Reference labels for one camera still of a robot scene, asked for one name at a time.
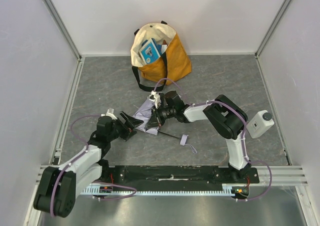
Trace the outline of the lavender folding umbrella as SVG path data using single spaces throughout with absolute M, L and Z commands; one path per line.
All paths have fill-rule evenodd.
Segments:
M 193 154 L 197 154 L 198 152 L 197 152 L 196 148 L 193 145 L 187 143 L 188 135 L 183 134 L 182 136 L 178 137 L 178 136 L 175 136 L 172 134 L 168 134 L 168 133 L 160 131 L 159 126 L 155 126 L 155 127 L 152 126 L 150 129 L 147 129 L 147 122 L 148 122 L 148 120 L 151 119 L 151 116 L 152 116 L 151 111 L 152 111 L 152 107 L 154 105 L 155 104 L 151 100 L 147 99 L 141 105 L 141 107 L 136 111 L 136 113 L 133 114 L 133 117 L 135 119 L 143 121 L 143 123 L 140 126 L 138 126 L 137 129 L 140 131 L 143 131 L 145 133 L 155 135 L 155 136 L 157 136 L 158 134 L 161 134 L 161 135 L 169 136 L 171 138 L 178 139 L 179 144 L 181 146 L 188 146 L 191 149 Z

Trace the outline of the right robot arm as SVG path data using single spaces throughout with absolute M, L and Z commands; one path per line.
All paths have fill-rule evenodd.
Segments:
M 185 104 L 176 91 L 166 94 L 152 91 L 149 99 L 154 102 L 145 129 L 161 127 L 170 118 L 181 123 L 208 120 L 227 144 L 228 170 L 235 181 L 246 177 L 251 164 L 244 146 L 248 117 L 225 95 L 200 104 Z

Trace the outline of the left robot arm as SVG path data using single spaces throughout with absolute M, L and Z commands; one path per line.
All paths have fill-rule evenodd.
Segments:
M 34 209 L 61 218 L 71 213 L 80 193 L 108 170 L 104 157 L 111 142 L 117 138 L 127 141 L 143 124 L 124 112 L 120 115 L 123 120 L 111 112 L 98 115 L 96 130 L 84 141 L 83 149 L 64 164 L 44 169 L 33 200 Z

